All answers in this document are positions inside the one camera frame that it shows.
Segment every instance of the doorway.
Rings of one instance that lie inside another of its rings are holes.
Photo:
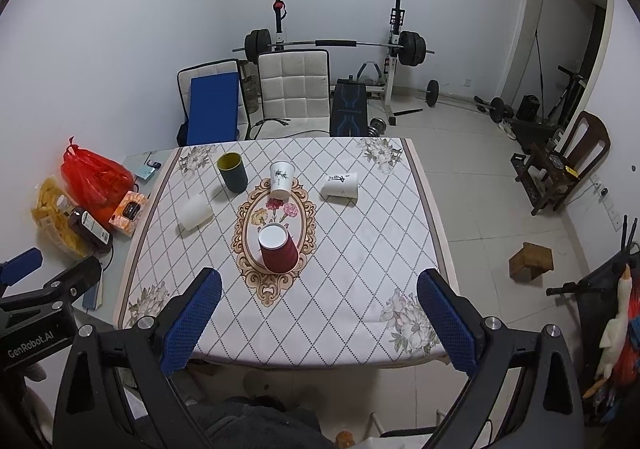
[[[523,0],[501,94],[516,116],[567,129],[600,71],[612,10],[612,0]]]

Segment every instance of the bottle label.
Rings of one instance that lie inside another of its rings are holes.
[[[109,243],[109,233],[104,229],[102,225],[100,225],[97,221],[94,220],[94,217],[91,216],[87,211],[82,213],[82,225],[84,225],[87,230],[91,231],[91,233],[102,243],[108,245]]]

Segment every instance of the dark brown bottle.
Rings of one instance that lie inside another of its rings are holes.
[[[74,207],[64,195],[58,198],[56,206],[68,217],[69,227],[86,241],[98,254],[107,254],[113,246],[113,236],[105,230],[87,210]]]

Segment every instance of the shoe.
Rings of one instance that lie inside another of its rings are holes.
[[[498,123],[498,128],[504,131],[507,134],[507,137],[509,137],[511,140],[516,140],[516,135],[513,133],[509,122],[500,121]]]

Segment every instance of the white cushioned chair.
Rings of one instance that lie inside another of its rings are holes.
[[[260,54],[258,76],[265,121],[254,138],[277,139],[293,134],[327,136],[329,53],[326,50],[283,50]],[[287,125],[269,119],[283,119]]]
[[[238,79],[241,79],[242,72],[238,59],[223,59],[211,63],[203,63],[190,68],[185,68],[178,72],[178,90],[182,100],[182,109],[185,118],[188,118],[191,103],[191,79],[194,77],[205,77],[207,75],[226,74],[238,72]],[[244,102],[244,92],[242,92],[242,81],[238,90],[238,130],[240,135],[238,140],[248,140],[251,122],[249,121],[246,103]]]

